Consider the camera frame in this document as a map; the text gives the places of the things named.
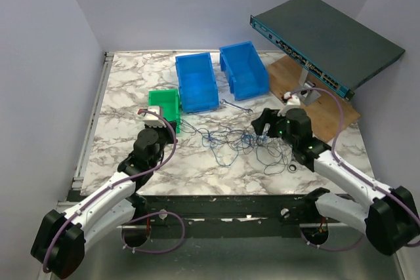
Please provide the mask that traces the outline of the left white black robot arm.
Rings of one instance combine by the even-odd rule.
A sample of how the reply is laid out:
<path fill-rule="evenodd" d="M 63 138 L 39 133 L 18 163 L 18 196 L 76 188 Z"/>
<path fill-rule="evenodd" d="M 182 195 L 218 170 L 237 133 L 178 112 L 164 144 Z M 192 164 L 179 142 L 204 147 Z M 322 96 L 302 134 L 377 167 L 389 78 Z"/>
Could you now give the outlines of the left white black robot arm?
<path fill-rule="evenodd" d="M 144 220 L 146 209 L 139 204 L 137 190 L 169 161 L 164 149 L 168 144 L 176 146 L 176 127 L 174 121 L 166 127 L 147 125 L 105 184 L 64 212 L 51 210 L 43 217 L 30 254 L 44 273 L 67 278 L 91 245 L 120 224 Z"/>

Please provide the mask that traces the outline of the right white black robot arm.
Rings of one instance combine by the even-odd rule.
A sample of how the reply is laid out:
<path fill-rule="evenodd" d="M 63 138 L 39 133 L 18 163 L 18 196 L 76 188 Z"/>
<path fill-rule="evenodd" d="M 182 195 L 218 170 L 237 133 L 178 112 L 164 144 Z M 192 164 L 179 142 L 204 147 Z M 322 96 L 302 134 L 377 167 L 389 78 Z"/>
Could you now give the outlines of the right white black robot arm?
<path fill-rule="evenodd" d="M 303 217 L 340 221 L 363 233 L 380 253 L 390 256 L 402 247 L 419 246 L 419 215 L 411 192 L 391 188 L 345 163 L 334 149 L 315 137 L 306 111 L 293 108 L 281 113 L 266 108 L 251 123 L 257 135 L 281 138 L 292 148 L 298 163 L 339 186 L 350 199 L 316 189 L 302 205 Z"/>

